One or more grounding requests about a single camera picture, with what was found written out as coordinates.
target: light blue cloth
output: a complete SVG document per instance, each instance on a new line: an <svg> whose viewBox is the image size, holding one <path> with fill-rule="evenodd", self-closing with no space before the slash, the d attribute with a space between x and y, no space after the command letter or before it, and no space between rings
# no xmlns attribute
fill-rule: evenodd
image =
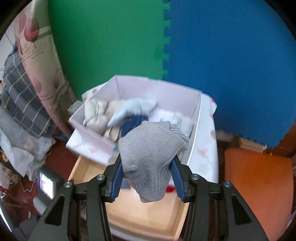
<svg viewBox="0 0 296 241"><path fill-rule="evenodd" d="M156 104L156 100L145 98L122 100L107 127L120 126L125 118L132 115L149 115Z"/></svg>

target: blue gripper pad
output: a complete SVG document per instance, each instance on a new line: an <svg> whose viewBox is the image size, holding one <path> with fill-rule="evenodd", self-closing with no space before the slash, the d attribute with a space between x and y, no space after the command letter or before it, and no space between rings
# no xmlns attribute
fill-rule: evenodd
<svg viewBox="0 0 296 241"><path fill-rule="evenodd" d="M122 171L122 163L120 163L112 181L112 192L110 195L110 198L112 201L115 201L115 198L117 198L119 195L122 180L123 180L123 171Z"/></svg>
<svg viewBox="0 0 296 241"><path fill-rule="evenodd" d="M181 178L180 172L177 168L176 162L173 159L170 164L170 172L172 174L172 178L175 184L175 188L177 191L178 197L181 199L181 201L185 200L185 192L184 192L184 182Z"/></svg>

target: blue wall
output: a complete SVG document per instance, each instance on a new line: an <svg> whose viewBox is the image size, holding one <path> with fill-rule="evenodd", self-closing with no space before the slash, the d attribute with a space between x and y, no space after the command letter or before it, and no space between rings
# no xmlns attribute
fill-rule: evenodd
<svg viewBox="0 0 296 241"><path fill-rule="evenodd" d="M216 129L276 146L296 117L296 42L263 0L170 0L164 80L209 94Z"/></svg>

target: small screen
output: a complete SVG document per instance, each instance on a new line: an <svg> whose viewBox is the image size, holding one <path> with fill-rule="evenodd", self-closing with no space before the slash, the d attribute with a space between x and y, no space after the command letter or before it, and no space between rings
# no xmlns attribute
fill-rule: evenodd
<svg viewBox="0 0 296 241"><path fill-rule="evenodd" d="M50 198L54 198L54 183L46 175L40 173L40 189Z"/></svg>

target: open drawer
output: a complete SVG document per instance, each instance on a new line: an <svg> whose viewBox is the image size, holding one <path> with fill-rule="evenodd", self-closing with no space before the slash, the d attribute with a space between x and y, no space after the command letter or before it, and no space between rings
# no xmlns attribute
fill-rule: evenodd
<svg viewBox="0 0 296 241"><path fill-rule="evenodd" d="M106 166L79 156L69 180L74 183L88 182L102 174ZM166 193L157 202L142 203L133 188L121 189L113 203L106 203L112 232L123 232L139 240L178 240L188 210L176 192Z"/></svg>

